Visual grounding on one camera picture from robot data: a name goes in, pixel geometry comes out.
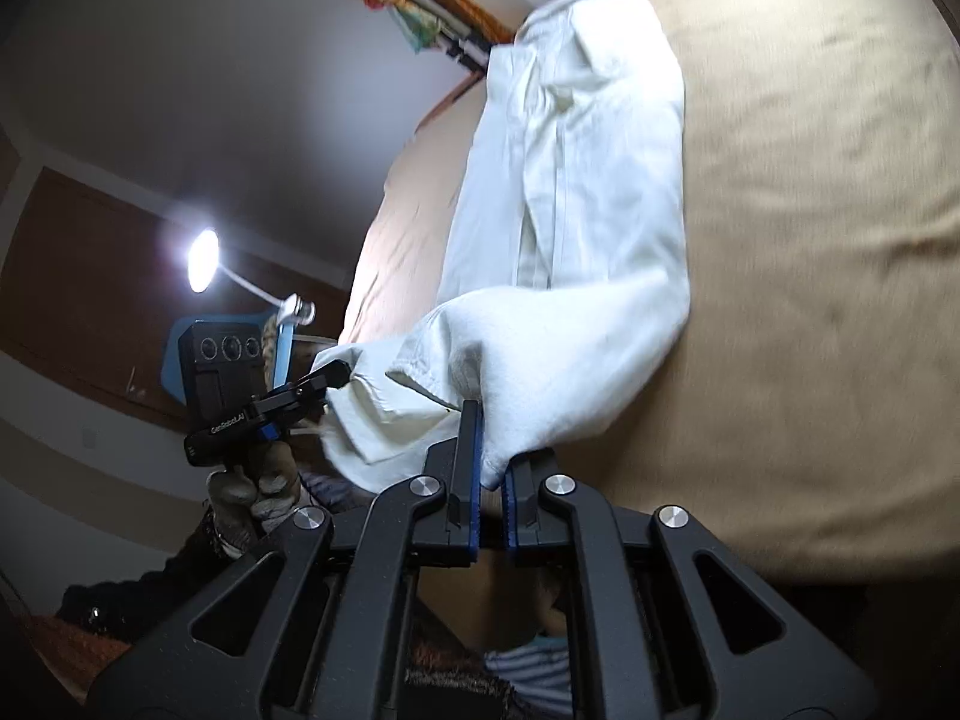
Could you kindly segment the left gloved hand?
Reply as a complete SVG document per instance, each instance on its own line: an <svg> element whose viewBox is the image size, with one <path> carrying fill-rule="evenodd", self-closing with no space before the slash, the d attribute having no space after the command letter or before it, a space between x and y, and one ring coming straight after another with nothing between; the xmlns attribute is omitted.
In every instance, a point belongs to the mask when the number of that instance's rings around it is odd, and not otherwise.
<svg viewBox="0 0 960 720"><path fill-rule="evenodd" d="M206 494L221 549L233 559L241 557L301 505L301 479L290 445L270 445L254 476L240 466L215 470L206 478Z"/></svg>

